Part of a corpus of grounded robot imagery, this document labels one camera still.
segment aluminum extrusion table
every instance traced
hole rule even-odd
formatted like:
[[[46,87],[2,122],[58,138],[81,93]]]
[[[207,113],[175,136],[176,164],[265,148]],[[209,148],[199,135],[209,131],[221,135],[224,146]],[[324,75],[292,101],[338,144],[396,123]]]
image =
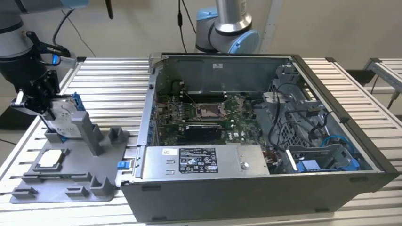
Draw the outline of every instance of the aluminum extrusion table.
[[[402,172],[402,123],[336,62],[328,62],[324,58],[304,58],[304,61],[386,158]],[[81,95],[92,122],[101,129],[121,126],[129,131],[127,155],[135,153],[147,83],[148,60],[135,58],[88,58],[61,81],[61,93],[72,94],[76,91]],[[144,225],[136,222],[121,191],[116,192],[109,202],[9,203],[9,192],[18,185],[20,176],[45,143],[44,131],[44,125],[36,118],[0,168],[0,224]],[[335,213],[167,225],[402,225],[402,176],[378,192],[358,195]]]

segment black cable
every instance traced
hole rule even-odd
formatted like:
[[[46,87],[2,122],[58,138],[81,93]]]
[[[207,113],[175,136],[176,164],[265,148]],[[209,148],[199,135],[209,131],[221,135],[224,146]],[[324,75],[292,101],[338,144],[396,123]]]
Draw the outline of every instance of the black cable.
[[[0,141],[2,141],[2,142],[5,142],[5,143],[9,143],[10,145],[17,145],[16,143],[13,143],[13,142],[10,142],[10,141],[8,141],[8,140],[0,139]]]
[[[184,6],[184,9],[185,9],[185,13],[187,13],[187,17],[188,17],[188,20],[189,20],[189,23],[191,23],[191,27],[192,27],[193,33],[196,34],[195,28],[193,28],[193,24],[192,24],[192,21],[191,21],[191,16],[189,16],[189,13],[188,13],[188,10],[187,10],[187,6],[185,6],[185,3],[184,3],[184,0],[181,0],[181,2],[183,2],[183,6]]]
[[[172,91],[173,91],[173,84],[175,84],[175,82],[183,82],[183,80],[181,79],[173,79],[172,81],[171,81],[171,83],[169,83],[169,93],[172,93]]]
[[[183,39],[181,27],[179,27],[179,29],[180,29],[180,37],[181,37],[181,44],[183,44],[184,52],[187,52],[185,45],[184,45],[184,39]]]
[[[320,130],[321,128],[324,128],[324,126],[327,125],[327,119],[328,119],[328,115],[332,113],[334,111],[330,111],[327,114],[326,114],[326,116],[324,116],[324,122],[323,122],[323,124],[321,125],[319,125],[319,123],[316,124],[316,126],[315,127],[312,127],[312,129],[309,130],[309,132],[308,132],[308,141],[311,141],[312,140],[312,138],[311,138],[311,136],[312,136],[312,134],[313,134],[313,132],[315,132],[315,130],[317,129],[317,130]]]
[[[90,47],[88,46],[88,44],[85,43],[85,41],[84,41],[84,39],[82,39],[82,37],[81,37],[80,32],[77,31],[77,28],[76,28],[73,22],[70,21],[70,19],[69,19],[68,17],[66,17],[66,20],[69,21],[70,25],[73,26],[73,29],[74,29],[74,31],[76,31],[76,33],[77,33],[77,36],[80,37],[80,40],[81,40],[82,44],[86,46],[86,48],[88,48],[88,50],[90,51],[93,57],[96,57],[96,55],[94,55],[94,53],[93,53]]]
[[[372,94],[374,87],[375,87],[375,84],[376,84],[376,81],[378,81],[378,79],[379,79],[379,76],[376,75],[376,79],[374,80],[374,83],[372,83],[372,88],[371,88],[370,94]]]
[[[391,99],[391,100],[390,100],[390,103],[388,103],[388,106],[387,106],[387,109],[391,108],[392,103],[394,103],[394,100]]]
[[[54,46],[60,46],[60,45],[56,43],[56,37],[57,37],[58,31],[60,31],[60,28],[61,28],[61,26],[62,26],[62,24],[64,24],[65,19],[68,18],[69,14],[70,14],[73,11],[74,11],[74,9],[69,10],[69,11],[66,12],[66,14],[65,14],[65,13],[62,12],[62,10],[61,10],[61,12],[64,13],[64,17],[62,17],[62,19],[61,19],[61,21],[60,21],[60,23],[58,23],[58,25],[57,25],[57,28],[56,28],[56,30],[54,30],[53,37],[52,37],[52,42],[53,42],[53,45],[54,45]]]
[[[185,44],[184,44],[184,38],[183,38],[183,30],[181,30],[181,26],[183,26],[183,16],[181,16],[181,10],[180,10],[180,0],[177,0],[177,1],[179,1],[177,26],[179,26],[179,30],[180,30],[180,37],[181,37],[181,44],[183,44],[184,52],[187,52]]]
[[[285,83],[281,83],[281,84],[277,86],[275,92],[277,92],[279,88],[280,88],[283,85],[293,85],[293,86],[296,86],[296,87],[300,89],[300,91],[303,91],[303,90],[301,90],[301,87],[299,87],[299,85],[296,85],[295,83],[285,82]]]
[[[279,113],[280,113],[280,100],[279,100],[279,96],[276,96],[276,112],[275,112],[273,123],[272,123],[271,129],[269,129],[269,132],[268,132],[268,143],[276,150],[279,150],[280,152],[284,152],[283,148],[280,148],[276,144],[273,144],[272,140],[271,140],[273,128],[276,127],[276,124],[277,124]]]

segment metal frame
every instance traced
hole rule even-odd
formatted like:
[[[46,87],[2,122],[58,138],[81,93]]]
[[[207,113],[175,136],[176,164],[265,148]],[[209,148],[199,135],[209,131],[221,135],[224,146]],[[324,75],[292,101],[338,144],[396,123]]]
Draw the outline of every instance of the metal frame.
[[[388,85],[402,92],[402,59],[371,58],[363,69],[374,71]]]
[[[129,63],[128,61],[141,61],[144,63]],[[351,76],[343,71],[338,63],[328,62],[324,58],[304,58],[303,59],[321,83],[331,91],[335,99],[348,112],[348,115],[355,120],[359,127],[363,129],[366,135],[374,142],[379,151],[391,162],[392,166],[399,172],[402,172],[402,127],[399,121],[391,116],[391,113],[383,109],[383,106],[378,104],[378,101],[367,93],[364,88],[354,82]],[[116,61],[125,61],[131,68],[120,68],[116,70],[101,71],[80,70],[77,77],[73,81],[136,81],[135,78],[145,77],[148,69],[148,61],[145,59],[86,59],[90,65],[104,64],[104,67],[116,65]],[[141,65],[143,68],[132,69],[132,66]],[[70,78],[72,70],[64,78]],[[102,90],[112,91],[113,87],[108,87],[106,84],[102,86]],[[112,125],[124,125],[131,131],[131,141],[127,146],[127,155],[133,155],[136,146],[136,134],[133,120],[127,118],[117,118],[124,112],[125,115],[140,114],[135,113],[136,108],[133,101],[137,100],[139,96],[135,90],[128,91],[132,87],[118,88],[120,93],[113,88],[114,94],[84,94],[84,104],[89,105],[89,109],[94,114],[94,119],[98,120],[100,115],[113,115],[114,119],[102,120],[98,123],[104,127]],[[105,98],[109,100],[108,109],[101,110],[101,103]],[[4,165],[0,168],[0,222],[6,225],[21,225],[29,223],[33,225],[143,225],[136,222],[132,215],[131,209],[127,205],[122,193],[117,191],[114,198],[110,202],[98,203],[42,203],[42,204],[10,204],[10,195],[6,191],[12,190],[18,184],[17,176],[24,173],[29,164],[20,164],[21,162],[28,163],[34,158],[34,152],[26,152],[29,149],[38,149],[44,145],[44,129],[42,125],[37,127],[38,120],[33,121],[29,129],[26,130],[14,150],[10,153]],[[358,195],[335,213],[319,213],[319,214],[304,214],[292,216],[279,216],[267,218],[248,218],[248,219],[233,219],[220,221],[203,221],[193,223],[183,223],[183,225],[192,226],[233,226],[233,225],[301,225],[301,226],[370,226],[370,225],[399,225],[402,223],[402,176],[399,176],[392,182],[390,182],[378,192],[364,193]]]

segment metal computer panel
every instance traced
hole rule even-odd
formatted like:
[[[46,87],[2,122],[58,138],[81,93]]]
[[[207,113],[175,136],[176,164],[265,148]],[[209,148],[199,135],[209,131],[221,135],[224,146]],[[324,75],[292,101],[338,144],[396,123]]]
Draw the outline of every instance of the metal computer panel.
[[[256,174],[251,175],[221,174],[220,178],[216,176],[220,173],[220,167],[217,166],[217,172],[215,173],[189,173],[189,176],[181,176],[185,173],[180,172],[180,164],[171,161],[169,164],[175,165],[171,168],[165,166],[167,160],[180,161],[180,147],[172,148],[177,149],[177,151],[165,150],[167,155],[169,155],[168,153],[172,153],[171,155],[176,154],[175,158],[167,159],[160,156],[163,156],[163,148],[169,149],[169,147],[144,146],[145,144],[155,146],[152,137],[155,137],[155,132],[157,133],[157,131],[153,131],[155,126],[151,116],[152,97],[156,92],[163,93],[165,86],[169,86],[169,82],[165,83],[165,81],[156,81],[155,79],[149,83],[151,86],[147,93],[148,101],[145,101],[145,108],[148,108],[149,116],[147,116],[148,121],[141,122],[139,132],[137,163],[132,169],[132,174],[125,174],[121,180],[121,190],[137,221],[249,218],[335,211],[355,195],[378,191],[398,176],[395,168],[386,160],[297,55],[208,55],[180,53],[161,55],[161,59],[159,66],[153,67],[153,76],[156,77],[163,70],[179,70],[175,73],[163,71],[172,75],[180,73],[180,70],[185,70],[185,75],[180,76],[183,80],[188,79],[184,82],[188,85],[188,93],[193,94],[208,93],[209,91],[221,92],[225,88],[235,91],[260,92],[263,89],[253,88],[259,87],[259,85],[263,87],[269,85],[269,81],[275,78],[271,75],[273,69],[284,61],[289,61],[305,81],[313,98],[320,100],[328,111],[334,112],[331,114],[334,119],[330,123],[336,124],[336,131],[342,132],[354,144],[359,152],[358,154],[362,155],[362,158],[368,163],[370,170],[269,175],[257,171]],[[255,70],[248,75],[251,82],[236,81],[236,78],[240,77],[240,74],[245,73],[245,69],[252,68],[252,65],[265,70],[267,73],[264,74],[260,70]],[[217,79],[219,73],[213,75],[216,72],[211,71],[213,67],[216,67],[215,71],[223,69],[220,73],[224,77],[224,82],[219,84],[224,86],[215,85],[220,79]],[[208,74],[215,82],[205,81]],[[191,76],[195,77],[195,80],[199,78],[203,79],[197,82],[191,82]],[[259,85],[253,86],[253,88],[252,80],[260,81]],[[233,161],[233,156],[239,155],[239,151],[236,152],[235,148],[224,150],[232,151],[227,153],[227,166],[229,168],[232,167],[229,162],[239,164],[237,161]],[[217,165],[220,161],[225,161],[225,158],[217,156]],[[179,171],[180,176],[176,177],[176,172],[172,174],[171,170]]]
[[[139,222],[335,211],[384,173],[139,182],[121,186]]]
[[[191,180],[268,175],[259,146],[148,147],[141,178]]]

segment power supply label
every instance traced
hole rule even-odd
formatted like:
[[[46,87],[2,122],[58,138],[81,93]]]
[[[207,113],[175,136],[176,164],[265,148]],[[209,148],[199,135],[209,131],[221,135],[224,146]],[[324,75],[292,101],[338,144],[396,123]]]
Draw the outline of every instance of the power supply label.
[[[180,148],[180,173],[217,173],[215,148]]]

